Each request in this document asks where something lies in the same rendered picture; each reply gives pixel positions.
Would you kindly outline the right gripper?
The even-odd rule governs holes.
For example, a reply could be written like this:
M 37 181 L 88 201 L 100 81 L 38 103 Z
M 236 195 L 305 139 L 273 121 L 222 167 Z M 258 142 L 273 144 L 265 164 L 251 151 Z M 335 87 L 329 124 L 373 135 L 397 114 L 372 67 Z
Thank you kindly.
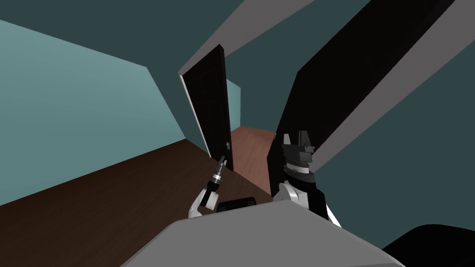
M 292 165 L 309 165 L 312 163 L 312 155 L 315 147 L 310 146 L 310 139 L 307 131 L 299 131 L 299 145 L 291 145 L 289 134 L 283 135 L 283 154 L 286 163 Z

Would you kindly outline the black door leaf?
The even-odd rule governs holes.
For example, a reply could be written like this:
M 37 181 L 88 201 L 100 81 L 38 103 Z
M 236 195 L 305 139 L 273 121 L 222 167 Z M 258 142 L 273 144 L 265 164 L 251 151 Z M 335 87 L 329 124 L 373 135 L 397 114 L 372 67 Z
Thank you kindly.
M 370 0 L 297 72 L 267 155 L 270 194 L 284 181 L 284 134 L 317 151 L 455 0 Z
M 227 160 L 233 171 L 233 154 L 224 49 L 217 45 L 212 51 L 182 75 L 207 151 L 219 161 Z

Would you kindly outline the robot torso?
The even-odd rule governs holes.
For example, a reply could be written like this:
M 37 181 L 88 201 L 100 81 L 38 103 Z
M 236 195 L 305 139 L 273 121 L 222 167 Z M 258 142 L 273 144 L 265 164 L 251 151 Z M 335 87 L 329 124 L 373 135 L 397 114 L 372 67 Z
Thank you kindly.
M 121 267 L 405 267 L 290 201 L 179 220 Z

